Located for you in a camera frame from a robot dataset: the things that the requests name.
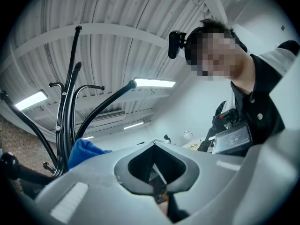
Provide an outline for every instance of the blue cloth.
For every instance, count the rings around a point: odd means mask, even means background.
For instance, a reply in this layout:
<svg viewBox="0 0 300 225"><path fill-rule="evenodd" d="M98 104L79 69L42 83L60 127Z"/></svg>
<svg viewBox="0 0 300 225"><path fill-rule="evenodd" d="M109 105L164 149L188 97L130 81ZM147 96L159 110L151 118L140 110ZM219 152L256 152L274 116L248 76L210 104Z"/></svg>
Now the blue cloth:
<svg viewBox="0 0 300 225"><path fill-rule="evenodd" d="M78 139L71 151L67 167L71 169L89 158L109 152L94 146L89 140Z"/></svg>

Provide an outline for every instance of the ceiling light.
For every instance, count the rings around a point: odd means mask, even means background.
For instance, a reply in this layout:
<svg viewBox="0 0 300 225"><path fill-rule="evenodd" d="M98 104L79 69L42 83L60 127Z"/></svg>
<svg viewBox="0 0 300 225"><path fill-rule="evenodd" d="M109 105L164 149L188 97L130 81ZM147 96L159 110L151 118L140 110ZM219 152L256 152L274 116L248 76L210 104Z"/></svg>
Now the ceiling light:
<svg viewBox="0 0 300 225"><path fill-rule="evenodd" d="M142 79L142 78L135 78L135 82L136 82L137 87L171 88L175 84L175 82L172 82L172 81L164 81L164 80L158 80L158 79Z"/></svg>
<svg viewBox="0 0 300 225"><path fill-rule="evenodd" d="M93 138L93 136L91 136L91 137L83 137L82 139L91 139L91 138Z"/></svg>
<svg viewBox="0 0 300 225"><path fill-rule="evenodd" d="M140 123L131 125L131 126L129 126L129 127L125 127L124 130L125 130L125 129L128 129L128 128L133 128L133 127L138 126L138 125L141 125L141 124L143 124L143 123L144 123L144 122L140 122Z"/></svg>
<svg viewBox="0 0 300 225"><path fill-rule="evenodd" d="M27 107L30 107L36 103L39 103L41 101L44 101L47 99L47 96L42 91L37 92L36 94L33 94L32 96L24 99L23 101L17 103L15 106L19 110L23 110Z"/></svg>

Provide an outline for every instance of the brown textured wall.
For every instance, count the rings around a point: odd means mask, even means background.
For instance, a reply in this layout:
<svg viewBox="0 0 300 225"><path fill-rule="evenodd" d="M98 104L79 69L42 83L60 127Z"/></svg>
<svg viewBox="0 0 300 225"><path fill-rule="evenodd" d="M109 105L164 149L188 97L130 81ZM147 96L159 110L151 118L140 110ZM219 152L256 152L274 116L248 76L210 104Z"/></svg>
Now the brown textured wall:
<svg viewBox="0 0 300 225"><path fill-rule="evenodd" d="M56 154L56 144L49 142ZM3 152L13 153L19 162L39 173L51 176L51 172L43 168L43 163L53 163L37 136L34 136L0 115L0 148Z"/></svg>

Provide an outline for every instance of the shirt button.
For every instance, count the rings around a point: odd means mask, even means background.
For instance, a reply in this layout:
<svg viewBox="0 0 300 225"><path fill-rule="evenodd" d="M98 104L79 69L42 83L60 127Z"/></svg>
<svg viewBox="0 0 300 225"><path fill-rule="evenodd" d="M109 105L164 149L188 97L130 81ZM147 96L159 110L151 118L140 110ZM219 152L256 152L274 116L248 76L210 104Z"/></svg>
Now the shirt button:
<svg viewBox="0 0 300 225"><path fill-rule="evenodd" d="M258 120L263 119L263 115L262 115L261 113L259 113L259 114L257 115L257 119L258 119Z"/></svg>

